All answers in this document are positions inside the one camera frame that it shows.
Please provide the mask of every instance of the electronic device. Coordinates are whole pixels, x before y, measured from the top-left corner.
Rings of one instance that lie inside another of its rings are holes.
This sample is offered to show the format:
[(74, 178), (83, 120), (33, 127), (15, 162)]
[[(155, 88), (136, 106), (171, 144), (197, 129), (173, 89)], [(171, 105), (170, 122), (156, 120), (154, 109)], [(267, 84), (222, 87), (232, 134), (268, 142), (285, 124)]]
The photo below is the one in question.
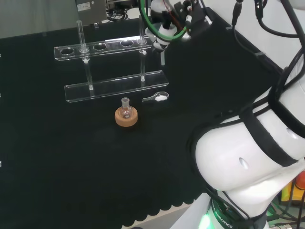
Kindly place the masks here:
[(107, 19), (105, 0), (75, 0), (83, 25), (101, 23)]

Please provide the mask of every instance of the white wall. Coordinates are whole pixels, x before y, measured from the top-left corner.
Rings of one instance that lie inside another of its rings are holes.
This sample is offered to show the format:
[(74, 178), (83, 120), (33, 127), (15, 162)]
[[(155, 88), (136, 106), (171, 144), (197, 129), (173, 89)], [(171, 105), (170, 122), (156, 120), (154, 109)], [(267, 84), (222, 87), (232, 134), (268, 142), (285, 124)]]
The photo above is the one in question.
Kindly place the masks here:
[[(231, 24), (236, 0), (204, 0), (204, 2), (207, 7), (210, 7)], [(303, 29), (305, 29), (305, 11), (295, 10), (295, 12)], [(282, 4), (278, 0), (268, 0), (264, 9), (263, 22), (273, 30), (295, 33)], [(261, 29), (255, 16), (254, 0), (244, 0), (236, 29), (281, 68), (285, 68), (301, 48), (298, 39), (277, 37)]]

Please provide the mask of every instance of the green light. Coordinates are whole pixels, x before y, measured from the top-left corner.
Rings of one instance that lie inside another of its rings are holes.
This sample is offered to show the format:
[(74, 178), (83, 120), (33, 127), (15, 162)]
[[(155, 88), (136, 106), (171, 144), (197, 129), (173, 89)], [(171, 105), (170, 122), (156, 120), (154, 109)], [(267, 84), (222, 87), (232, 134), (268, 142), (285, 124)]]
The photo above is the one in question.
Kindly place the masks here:
[(205, 214), (200, 221), (198, 229), (214, 229), (213, 225), (211, 224), (210, 218), (208, 214)]

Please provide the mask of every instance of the green cable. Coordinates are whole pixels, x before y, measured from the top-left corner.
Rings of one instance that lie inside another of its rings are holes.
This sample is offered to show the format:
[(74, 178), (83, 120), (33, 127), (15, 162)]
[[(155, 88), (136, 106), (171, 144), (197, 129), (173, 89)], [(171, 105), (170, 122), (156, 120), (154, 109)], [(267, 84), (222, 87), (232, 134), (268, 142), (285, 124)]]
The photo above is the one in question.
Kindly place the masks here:
[(140, 0), (141, 1), (141, 11), (142, 11), (142, 16), (144, 17), (145, 21), (147, 22), (149, 29), (153, 30), (155, 33), (157, 33), (161, 38), (168, 40), (169, 42), (171, 42), (174, 39), (179, 39), (180, 37), (182, 37), (185, 34), (186, 31), (186, 27), (184, 27), (184, 29), (177, 35), (173, 36), (173, 37), (168, 37), (165, 36), (161, 33), (159, 33), (159, 31), (157, 31), (157, 29), (153, 26), (153, 24), (151, 24), (151, 22), (149, 21), (146, 13), (145, 13), (145, 9), (144, 9), (144, 5), (145, 5), (145, 0)]

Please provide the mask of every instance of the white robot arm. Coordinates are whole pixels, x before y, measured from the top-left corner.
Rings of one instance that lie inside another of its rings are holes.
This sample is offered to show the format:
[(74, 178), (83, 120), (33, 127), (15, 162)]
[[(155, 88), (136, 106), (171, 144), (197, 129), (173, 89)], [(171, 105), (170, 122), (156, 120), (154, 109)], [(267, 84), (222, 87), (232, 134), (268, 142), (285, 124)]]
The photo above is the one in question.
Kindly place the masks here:
[[(235, 5), (233, 27), (242, 2)], [(289, 1), (281, 2), (296, 30), (285, 35), (299, 38), (301, 50), (279, 82), (237, 116), (201, 126), (190, 138), (193, 166), (212, 199), (208, 215), (215, 229), (269, 228), (271, 201), (305, 169), (305, 35)], [(254, 5), (260, 21), (264, 2)]]

